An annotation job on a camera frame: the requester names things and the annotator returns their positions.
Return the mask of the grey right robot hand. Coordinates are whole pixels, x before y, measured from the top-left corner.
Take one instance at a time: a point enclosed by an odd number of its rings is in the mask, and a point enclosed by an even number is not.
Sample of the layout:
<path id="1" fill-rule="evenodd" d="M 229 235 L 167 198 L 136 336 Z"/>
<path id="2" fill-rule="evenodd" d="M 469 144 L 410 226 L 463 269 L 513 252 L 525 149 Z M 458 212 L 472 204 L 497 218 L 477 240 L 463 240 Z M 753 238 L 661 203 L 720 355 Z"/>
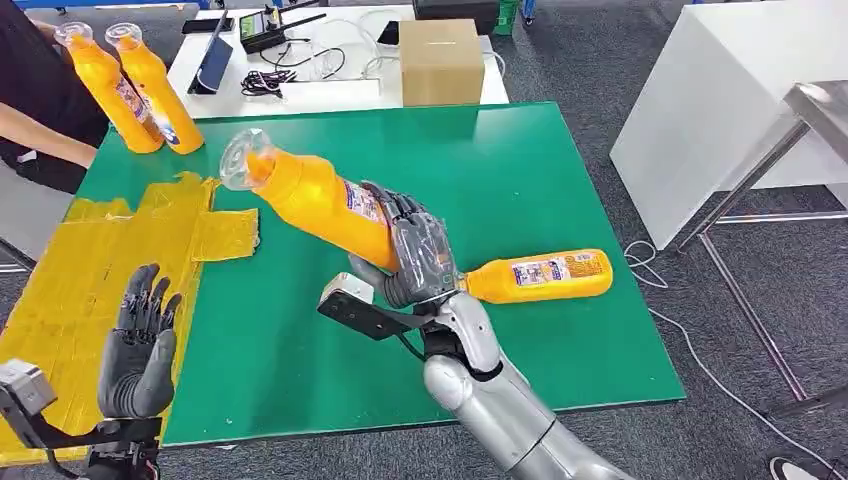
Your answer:
<path id="1" fill-rule="evenodd" d="M 389 306 L 402 309 L 457 289 L 458 270 L 442 220 L 407 194 L 364 181 L 384 213 L 396 267 L 377 267 L 350 254 L 354 274 L 375 288 Z"/>

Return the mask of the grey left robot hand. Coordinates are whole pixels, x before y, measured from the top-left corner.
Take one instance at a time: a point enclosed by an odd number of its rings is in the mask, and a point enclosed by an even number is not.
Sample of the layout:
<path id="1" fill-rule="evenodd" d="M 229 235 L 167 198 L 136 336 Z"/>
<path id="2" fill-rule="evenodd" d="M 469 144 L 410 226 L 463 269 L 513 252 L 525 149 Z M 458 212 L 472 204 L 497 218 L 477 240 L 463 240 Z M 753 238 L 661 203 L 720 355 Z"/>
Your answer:
<path id="1" fill-rule="evenodd" d="M 174 321 L 182 295 L 164 299 L 170 279 L 159 271 L 153 263 L 133 273 L 107 335 L 97 385 L 106 418 L 155 417 L 173 400 Z"/>

